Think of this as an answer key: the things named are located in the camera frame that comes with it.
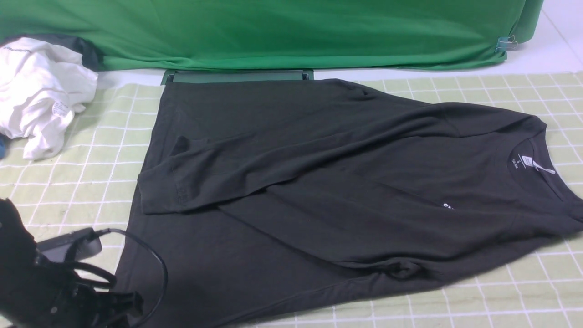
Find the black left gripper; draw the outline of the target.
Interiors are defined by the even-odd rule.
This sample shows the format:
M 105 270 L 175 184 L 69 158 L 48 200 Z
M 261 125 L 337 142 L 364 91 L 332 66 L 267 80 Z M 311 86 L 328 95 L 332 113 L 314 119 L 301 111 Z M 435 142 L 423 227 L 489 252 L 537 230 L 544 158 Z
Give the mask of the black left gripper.
M 13 326 L 128 328 L 144 313 L 143 297 L 112 292 L 116 282 L 94 265 L 48 260 L 15 204 L 1 200 L 1 315 Z

